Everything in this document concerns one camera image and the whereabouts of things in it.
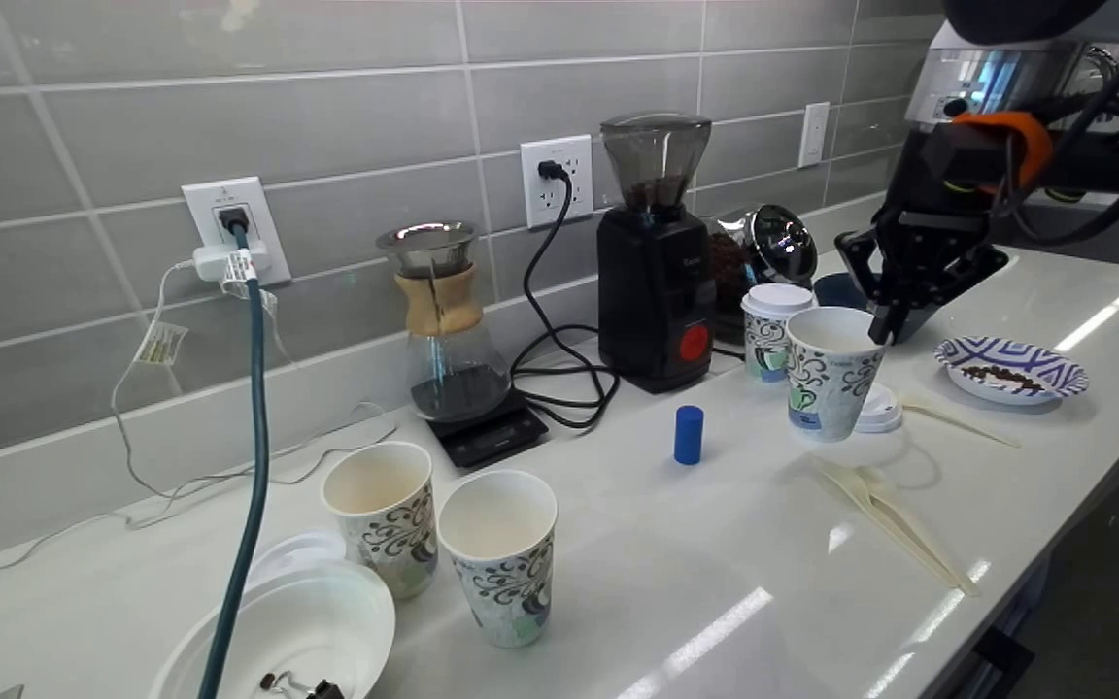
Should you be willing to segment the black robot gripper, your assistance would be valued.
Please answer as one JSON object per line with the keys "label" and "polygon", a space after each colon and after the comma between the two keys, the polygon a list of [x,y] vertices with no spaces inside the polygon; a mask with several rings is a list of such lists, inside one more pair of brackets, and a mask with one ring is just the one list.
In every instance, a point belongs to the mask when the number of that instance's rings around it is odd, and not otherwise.
{"label": "black robot gripper", "polygon": [[946,305],[1005,266],[992,240],[986,196],[1003,162],[1003,138],[964,125],[913,131],[869,226],[837,239],[875,314],[875,342],[911,342]]}

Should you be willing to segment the robot arm with orange band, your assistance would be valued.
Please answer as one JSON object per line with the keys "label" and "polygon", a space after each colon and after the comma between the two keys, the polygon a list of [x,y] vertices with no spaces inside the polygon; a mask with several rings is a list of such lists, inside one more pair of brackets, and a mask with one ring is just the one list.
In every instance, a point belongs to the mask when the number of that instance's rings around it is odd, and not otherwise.
{"label": "robot arm with orange band", "polygon": [[837,249],[878,345],[906,342],[1005,258],[1119,223],[1119,0],[935,0],[911,138],[886,197]]}

